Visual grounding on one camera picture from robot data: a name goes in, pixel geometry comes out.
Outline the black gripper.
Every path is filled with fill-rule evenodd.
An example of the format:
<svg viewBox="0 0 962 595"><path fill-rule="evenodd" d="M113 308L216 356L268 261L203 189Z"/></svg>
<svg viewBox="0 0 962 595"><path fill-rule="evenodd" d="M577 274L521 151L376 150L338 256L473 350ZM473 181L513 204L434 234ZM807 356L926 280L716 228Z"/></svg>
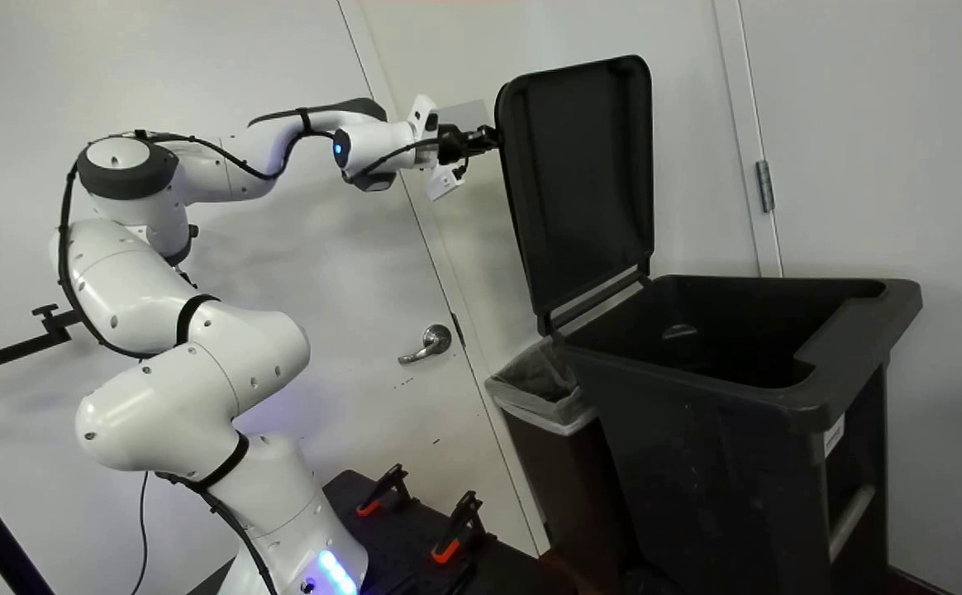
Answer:
<svg viewBox="0 0 962 595"><path fill-rule="evenodd" d="M437 163L439 167L469 163L473 157L481 157L497 145L499 132L494 126L476 131L442 126L437 132Z"/></svg>

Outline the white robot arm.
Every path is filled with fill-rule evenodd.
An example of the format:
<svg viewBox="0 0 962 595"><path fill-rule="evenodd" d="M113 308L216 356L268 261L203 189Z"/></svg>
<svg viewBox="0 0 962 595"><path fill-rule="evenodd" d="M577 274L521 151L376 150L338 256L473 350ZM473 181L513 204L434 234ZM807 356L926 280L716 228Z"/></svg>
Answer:
<svg viewBox="0 0 962 595"><path fill-rule="evenodd" d="M307 135L332 144L332 163L361 191L424 170L429 191L446 194L497 145L490 126L446 124L427 98L400 124L361 98L263 114L231 139L113 132L79 150L66 179L97 211L61 219L61 287L89 333L131 361L79 401L76 440L110 469L191 489L239 532L219 595L358 595L369 569L302 449L234 427L307 369L307 333L281 312L231 308L181 274L185 210L268 194Z"/></svg>

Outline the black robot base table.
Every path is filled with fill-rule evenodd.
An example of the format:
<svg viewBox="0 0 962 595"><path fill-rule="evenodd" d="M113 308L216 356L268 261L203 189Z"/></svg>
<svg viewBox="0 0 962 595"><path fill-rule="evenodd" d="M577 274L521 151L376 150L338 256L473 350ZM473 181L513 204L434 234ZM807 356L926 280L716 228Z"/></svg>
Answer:
<svg viewBox="0 0 962 595"><path fill-rule="evenodd" d="M490 528L485 538L473 542L450 565L434 565L429 547L450 517L411 492L411 504L361 520L355 506L372 484L348 469L325 485L326 512L367 551L361 580L332 550L321 550L293 582L281 582L273 577L273 551L262 550L229 506L204 492L207 510L239 532L245 556L224 564L188 595L576 595L569 580L499 542Z"/></svg>

